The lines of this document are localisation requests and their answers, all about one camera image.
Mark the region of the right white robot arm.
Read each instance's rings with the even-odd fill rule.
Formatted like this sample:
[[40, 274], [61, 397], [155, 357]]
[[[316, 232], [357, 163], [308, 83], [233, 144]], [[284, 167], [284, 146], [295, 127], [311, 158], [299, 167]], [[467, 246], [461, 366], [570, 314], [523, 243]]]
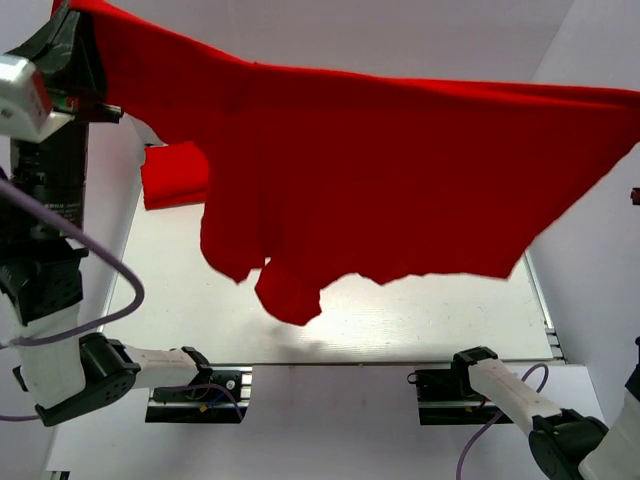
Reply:
[[507, 416], [527, 437], [531, 454], [549, 479], [620, 479], [639, 477], [639, 370], [625, 383], [623, 407], [611, 426], [594, 417], [561, 408], [516, 377], [487, 347], [456, 353], [451, 384], [461, 397], [481, 395], [498, 413], [463, 448], [455, 477], [476, 440]]

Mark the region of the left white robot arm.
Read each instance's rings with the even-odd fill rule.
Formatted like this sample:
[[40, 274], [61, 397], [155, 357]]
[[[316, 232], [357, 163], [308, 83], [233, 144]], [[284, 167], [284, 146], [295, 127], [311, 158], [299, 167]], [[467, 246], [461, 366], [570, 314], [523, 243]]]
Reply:
[[213, 371], [191, 347], [136, 349], [78, 320], [81, 262], [99, 257], [133, 287], [137, 276], [83, 230], [89, 127], [118, 123], [92, 17], [63, 2], [34, 35], [1, 58], [1, 311], [14, 328], [14, 374], [48, 427], [113, 404], [133, 389], [205, 396]]

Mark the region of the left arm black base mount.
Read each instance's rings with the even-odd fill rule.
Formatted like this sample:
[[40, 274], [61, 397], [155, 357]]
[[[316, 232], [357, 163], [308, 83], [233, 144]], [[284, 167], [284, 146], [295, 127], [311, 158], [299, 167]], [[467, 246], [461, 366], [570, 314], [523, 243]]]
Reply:
[[194, 380], [194, 388], [152, 390], [145, 422], [240, 424], [250, 403], [252, 373], [248, 366], [217, 366]]

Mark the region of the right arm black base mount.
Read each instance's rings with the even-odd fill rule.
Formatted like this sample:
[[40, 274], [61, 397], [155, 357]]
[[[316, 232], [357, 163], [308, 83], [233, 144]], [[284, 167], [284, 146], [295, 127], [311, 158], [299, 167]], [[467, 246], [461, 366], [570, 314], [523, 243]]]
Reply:
[[407, 375], [407, 382], [416, 389], [422, 426], [481, 426], [500, 412], [482, 395], [463, 394], [448, 369], [415, 370]]

